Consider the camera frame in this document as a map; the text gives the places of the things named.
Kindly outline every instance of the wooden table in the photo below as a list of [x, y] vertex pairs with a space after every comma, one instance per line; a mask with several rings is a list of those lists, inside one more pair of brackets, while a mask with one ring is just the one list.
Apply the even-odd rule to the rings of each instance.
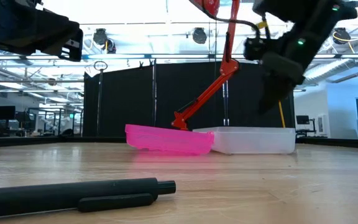
[[161, 155], [105, 143], [0, 148], [0, 187], [157, 177], [178, 189], [149, 207], [0, 223], [358, 224], [358, 149], [297, 148], [293, 155], [236, 156]]

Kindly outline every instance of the pen clip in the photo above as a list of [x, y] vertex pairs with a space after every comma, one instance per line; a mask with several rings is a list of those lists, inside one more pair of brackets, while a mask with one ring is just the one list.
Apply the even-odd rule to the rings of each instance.
[[154, 202], [151, 194], [115, 195], [105, 197], [83, 198], [78, 202], [80, 212], [97, 212], [103, 210], [133, 208], [151, 205]]

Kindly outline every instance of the pink tray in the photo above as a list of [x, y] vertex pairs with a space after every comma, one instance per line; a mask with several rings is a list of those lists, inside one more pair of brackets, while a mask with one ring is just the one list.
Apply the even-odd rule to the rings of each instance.
[[127, 143], [138, 149], [152, 151], [207, 154], [214, 143], [214, 134], [127, 124]]

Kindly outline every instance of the black curtain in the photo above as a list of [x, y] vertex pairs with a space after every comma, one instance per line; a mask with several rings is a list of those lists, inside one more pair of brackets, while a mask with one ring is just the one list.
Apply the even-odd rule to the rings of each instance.
[[[230, 126], [281, 128], [282, 121], [277, 105], [263, 115], [257, 113], [264, 85], [264, 70], [256, 64], [242, 63], [241, 70], [228, 84], [229, 124]], [[294, 128], [293, 94], [282, 100], [286, 127]]]
[[99, 75], [84, 74], [83, 136], [95, 137], [98, 122]]
[[125, 137], [126, 124], [153, 125], [153, 66], [103, 75], [100, 137]]
[[[220, 63], [181, 63], [156, 65], [157, 104], [154, 120], [153, 67], [134, 68], [103, 75], [101, 135], [124, 137], [125, 124], [172, 128], [173, 112], [196, 99], [219, 76]], [[277, 106], [257, 114], [263, 92], [259, 65], [242, 63], [228, 84], [230, 126], [282, 127]], [[99, 75], [85, 74], [84, 136], [95, 136], [98, 117]], [[293, 95], [282, 101], [286, 126], [295, 127]], [[189, 120], [189, 129], [223, 126], [222, 88]]]
[[[215, 64], [179, 63], [157, 65], [156, 126], [173, 128], [173, 112], [178, 111], [204, 92], [216, 78]], [[223, 125], [223, 93], [217, 91], [189, 120], [188, 128]]]

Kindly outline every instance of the pen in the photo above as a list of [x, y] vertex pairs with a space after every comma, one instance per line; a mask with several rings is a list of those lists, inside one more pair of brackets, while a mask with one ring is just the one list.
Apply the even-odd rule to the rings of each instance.
[[174, 181], [156, 178], [0, 188], [0, 217], [77, 208], [80, 212], [151, 205], [176, 192]]

